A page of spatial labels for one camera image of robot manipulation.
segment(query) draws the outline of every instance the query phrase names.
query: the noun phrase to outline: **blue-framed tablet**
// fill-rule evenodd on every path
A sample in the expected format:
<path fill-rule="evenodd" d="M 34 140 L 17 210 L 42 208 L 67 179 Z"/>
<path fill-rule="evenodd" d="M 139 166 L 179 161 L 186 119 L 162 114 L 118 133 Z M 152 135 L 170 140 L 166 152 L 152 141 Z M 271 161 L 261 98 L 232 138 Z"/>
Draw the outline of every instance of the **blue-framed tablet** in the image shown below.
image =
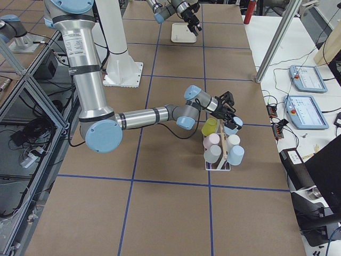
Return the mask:
<path fill-rule="evenodd" d="M 291 122 L 299 130 L 325 130 L 329 125 L 310 95 L 288 95 L 284 98 Z"/>
<path fill-rule="evenodd" d="M 291 79 L 299 91 L 317 93 L 328 91 L 317 67 L 292 65 L 289 70 Z"/>

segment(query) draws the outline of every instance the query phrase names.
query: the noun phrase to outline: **red object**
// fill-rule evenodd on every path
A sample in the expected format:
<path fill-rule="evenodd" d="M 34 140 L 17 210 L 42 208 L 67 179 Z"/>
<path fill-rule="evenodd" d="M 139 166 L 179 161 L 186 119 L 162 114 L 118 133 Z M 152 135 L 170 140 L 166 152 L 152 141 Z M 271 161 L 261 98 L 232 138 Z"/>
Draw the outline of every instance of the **red object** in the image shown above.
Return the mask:
<path fill-rule="evenodd" d="M 250 0 L 249 5 L 247 6 L 247 11 L 244 19 L 244 24 L 249 24 L 252 14 L 254 13 L 254 9 L 256 6 L 256 0 Z"/>

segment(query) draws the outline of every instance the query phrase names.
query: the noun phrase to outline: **white label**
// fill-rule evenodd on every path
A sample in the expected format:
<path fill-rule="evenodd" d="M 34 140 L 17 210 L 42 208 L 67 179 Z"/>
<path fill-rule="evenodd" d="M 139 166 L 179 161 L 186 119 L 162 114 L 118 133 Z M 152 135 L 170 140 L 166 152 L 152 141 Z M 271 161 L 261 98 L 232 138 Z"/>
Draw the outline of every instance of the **white label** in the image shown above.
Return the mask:
<path fill-rule="evenodd" d="M 80 33 L 63 35 L 68 57 L 85 56 L 85 47 Z"/>
<path fill-rule="evenodd" d="M 288 155 L 293 164 L 302 164 L 302 161 L 301 159 L 299 159 L 299 156 L 297 155 L 296 151 L 288 151 Z"/>

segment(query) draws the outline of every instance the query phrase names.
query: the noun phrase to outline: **yellow cup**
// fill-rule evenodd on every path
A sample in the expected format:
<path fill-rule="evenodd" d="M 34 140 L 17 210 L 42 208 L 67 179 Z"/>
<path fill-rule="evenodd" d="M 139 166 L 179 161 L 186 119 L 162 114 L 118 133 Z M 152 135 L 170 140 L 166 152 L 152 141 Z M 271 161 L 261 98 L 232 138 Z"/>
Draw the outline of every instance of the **yellow cup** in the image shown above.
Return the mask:
<path fill-rule="evenodd" d="M 217 128 L 217 120 L 213 118 L 209 118 L 206 120 L 205 124 L 203 125 L 201 132 L 204 136 L 209 136 L 212 133 L 215 133 Z"/>

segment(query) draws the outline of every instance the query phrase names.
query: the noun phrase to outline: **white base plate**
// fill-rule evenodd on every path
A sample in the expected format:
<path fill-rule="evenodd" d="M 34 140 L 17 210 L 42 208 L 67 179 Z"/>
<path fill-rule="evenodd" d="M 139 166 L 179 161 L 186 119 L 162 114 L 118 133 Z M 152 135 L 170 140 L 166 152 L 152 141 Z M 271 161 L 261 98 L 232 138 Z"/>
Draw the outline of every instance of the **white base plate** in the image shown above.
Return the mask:
<path fill-rule="evenodd" d="M 111 78 L 110 74 L 107 74 L 104 77 L 103 80 L 103 85 L 104 86 L 119 86 L 119 87 L 133 87 L 133 88 L 138 88 L 138 86 L 140 85 L 140 80 L 141 80 L 141 76 L 142 76 L 142 69 L 143 69 L 143 62 L 135 62 L 137 64 L 137 66 L 139 67 L 140 72 L 133 74 L 129 79 L 121 82 L 121 83 L 117 83 L 115 81 L 115 79 Z"/>
<path fill-rule="evenodd" d="M 30 35 L 32 37 L 32 41 L 34 42 L 40 42 L 43 41 L 45 37 L 43 36 L 36 36 L 36 35 Z M 38 46 L 40 46 L 40 44 L 33 44 L 30 47 L 27 47 L 26 49 L 23 48 L 19 48 L 17 47 L 17 44 L 15 42 L 11 43 L 9 48 L 11 50 L 11 52 L 13 53 L 29 53 L 29 54 L 33 54 L 36 49 L 38 48 Z"/>
<path fill-rule="evenodd" d="M 174 23 L 172 24 L 172 36 L 170 38 L 173 43 L 195 43 L 197 37 L 190 32 L 187 24 Z"/>

